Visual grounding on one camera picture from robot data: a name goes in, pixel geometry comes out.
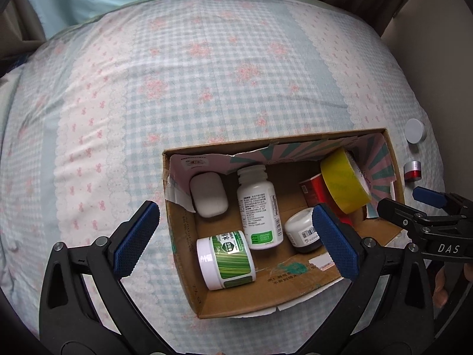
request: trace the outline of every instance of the human hand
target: human hand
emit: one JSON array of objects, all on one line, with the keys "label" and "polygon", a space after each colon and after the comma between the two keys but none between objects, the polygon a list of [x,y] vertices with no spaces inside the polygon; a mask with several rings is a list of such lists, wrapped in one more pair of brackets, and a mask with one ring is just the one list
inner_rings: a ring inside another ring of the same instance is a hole
[{"label": "human hand", "polygon": [[[465,263],[463,266],[465,278],[473,282],[473,264]],[[442,308],[448,300],[448,293],[445,287],[445,267],[442,267],[435,276],[435,290],[432,296],[435,307]]]}]

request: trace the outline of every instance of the small white jar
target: small white jar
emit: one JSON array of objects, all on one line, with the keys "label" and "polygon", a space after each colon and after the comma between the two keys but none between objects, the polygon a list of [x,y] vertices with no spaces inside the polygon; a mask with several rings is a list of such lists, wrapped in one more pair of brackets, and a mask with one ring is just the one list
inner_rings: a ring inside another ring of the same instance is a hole
[{"label": "small white jar", "polygon": [[284,238],[274,186],[266,180],[265,170],[264,165],[257,165],[237,171],[238,205],[250,249],[272,248]]},{"label": "small white jar", "polygon": [[303,254],[315,251],[322,246],[319,235],[312,224],[313,208],[299,211],[284,224],[284,231],[296,251]]},{"label": "small white jar", "polygon": [[256,280],[255,264],[242,231],[197,240],[200,270],[209,290]]}]

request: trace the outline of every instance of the checkered blanket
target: checkered blanket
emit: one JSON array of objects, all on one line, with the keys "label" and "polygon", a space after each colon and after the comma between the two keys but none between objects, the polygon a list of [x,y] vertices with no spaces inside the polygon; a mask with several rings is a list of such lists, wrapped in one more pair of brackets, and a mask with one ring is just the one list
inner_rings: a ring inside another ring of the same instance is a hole
[{"label": "checkered blanket", "polygon": [[[415,150],[403,134],[411,117],[427,128]],[[69,29],[30,58],[14,93],[0,166],[2,288],[37,331],[53,244],[109,235],[151,199],[161,223],[123,283],[160,335],[180,352],[294,352],[347,281],[268,316],[197,319],[174,267],[162,151],[378,127],[400,167],[421,160],[421,184],[443,190],[429,119],[396,61],[373,29],[322,3],[151,0]]]}]

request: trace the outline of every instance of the blue gripper pad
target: blue gripper pad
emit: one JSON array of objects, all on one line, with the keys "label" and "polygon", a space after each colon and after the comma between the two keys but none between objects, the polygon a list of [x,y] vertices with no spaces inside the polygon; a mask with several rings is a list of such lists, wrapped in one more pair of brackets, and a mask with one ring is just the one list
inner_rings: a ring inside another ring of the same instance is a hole
[{"label": "blue gripper pad", "polygon": [[131,275],[158,224],[159,207],[152,201],[144,202],[128,222],[120,224],[111,236],[112,252],[109,251],[113,255],[113,270],[116,277]]},{"label": "blue gripper pad", "polygon": [[352,235],[349,238],[352,238],[354,243],[359,245],[361,238],[356,231],[348,224],[341,223],[338,217],[325,204],[319,204],[314,207],[312,211],[312,225],[327,252],[332,257],[340,275],[352,281],[355,280],[359,273],[359,253],[349,243],[339,227],[349,227],[352,229],[356,235]]},{"label": "blue gripper pad", "polygon": [[435,208],[443,208],[447,203],[445,194],[424,187],[415,187],[412,191],[412,197]]}]

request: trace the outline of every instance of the green label jar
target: green label jar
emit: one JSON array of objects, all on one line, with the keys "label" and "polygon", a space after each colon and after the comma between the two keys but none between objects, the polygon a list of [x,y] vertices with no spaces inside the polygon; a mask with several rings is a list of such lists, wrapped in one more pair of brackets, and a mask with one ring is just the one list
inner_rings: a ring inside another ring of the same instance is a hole
[{"label": "green label jar", "polygon": [[255,265],[242,231],[198,239],[197,255],[209,290],[235,287],[256,279]]}]

